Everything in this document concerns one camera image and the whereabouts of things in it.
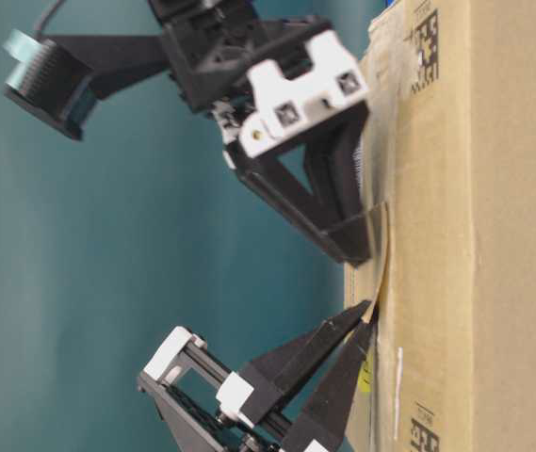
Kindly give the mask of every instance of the cable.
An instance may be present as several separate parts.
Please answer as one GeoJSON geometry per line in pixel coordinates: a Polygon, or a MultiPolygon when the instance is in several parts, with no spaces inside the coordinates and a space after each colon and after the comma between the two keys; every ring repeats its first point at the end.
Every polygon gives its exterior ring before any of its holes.
{"type": "Polygon", "coordinates": [[[51,4],[35,22],[35,25],[33,25],[33,31],[35,33],[36,40],[40,40],[43,37],[43,31],[45,30],[46,26],[48,26],[60,7],[62,7],[66,2],[67,0],[56,0],[56,2],[51,4]]]}

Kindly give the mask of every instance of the yellow sticker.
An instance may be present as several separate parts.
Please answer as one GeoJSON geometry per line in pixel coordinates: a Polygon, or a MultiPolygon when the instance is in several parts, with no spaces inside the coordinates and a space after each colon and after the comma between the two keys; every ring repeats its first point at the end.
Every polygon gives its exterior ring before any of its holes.
{"type": "Polygon", "coordinates": [[[362,368],[360,369],[360,377],[358,378],[358,387],[360,392],[370,394],[372,392],[372,379],[374,370],[374,348],[368,352],[362,368]]]}

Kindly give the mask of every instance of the cardboard box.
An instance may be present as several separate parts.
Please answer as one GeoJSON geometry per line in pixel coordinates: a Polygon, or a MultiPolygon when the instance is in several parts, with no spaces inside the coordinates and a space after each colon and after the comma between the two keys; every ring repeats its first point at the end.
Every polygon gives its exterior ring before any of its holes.
{"type": "MultiPolygon", "coordinates": [[[[388,256],[352,445],[536,451],[536,2],[401,0],[370,38],[364,192],[388,256]]],[[[347,303],[372,279],[348,268],[347,303]]]]}

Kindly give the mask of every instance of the gripper jaw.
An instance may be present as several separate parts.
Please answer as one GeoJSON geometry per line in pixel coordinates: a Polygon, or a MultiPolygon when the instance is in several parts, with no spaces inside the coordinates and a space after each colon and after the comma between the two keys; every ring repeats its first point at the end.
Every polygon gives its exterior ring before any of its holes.
{"type": "Polygon", "coordinates": [[[210,355],[199,336],[178,327],[140,373],[138,386],[154,399],[183,452],[335,452],[345,437],[358,375],[373,337],[374,320],[362,320],[369,305],[365,301],[325,320],[239,372],[210,355]],[[283,409],[350,333],[300,415],[288,420],[283,409]],[[215,416],[177,387],[189,370],[217,389],[215,416]]]}
{"type": "Polygon", "coordinates": [[[156,36],[14,32],[6,95],[66,137],[98,101],[168,72],[213,118],[236,177],[336,262],[370,257],[354,154],[369,116],[355,57],[328,20],[263,21],[249,0],[150,0],[156,36]],[[280,160],[302,147],[309,186],[280,160]]]}

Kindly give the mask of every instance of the blue wall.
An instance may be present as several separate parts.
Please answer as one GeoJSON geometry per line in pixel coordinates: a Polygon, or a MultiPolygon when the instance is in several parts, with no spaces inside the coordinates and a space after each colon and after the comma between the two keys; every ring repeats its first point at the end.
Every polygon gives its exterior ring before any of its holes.
{"type": "MultiPolygon", "coordinates": [[[[72,0],[52,29],[158,32],[144,3],[72,0]]],[[[256,5],[331,16],[359,55],[379,3],[256,5]]],[[[0,0],[0,91],[14,65],[2,43],[45,6],[0,0]]],[[[342,268],[244,188],[220,149],[165,76],[101,105],[83,144],[0,94],[0,450],[176,450],[135,391],[173,326],[237,367],[341,308],[342,268]]]]}

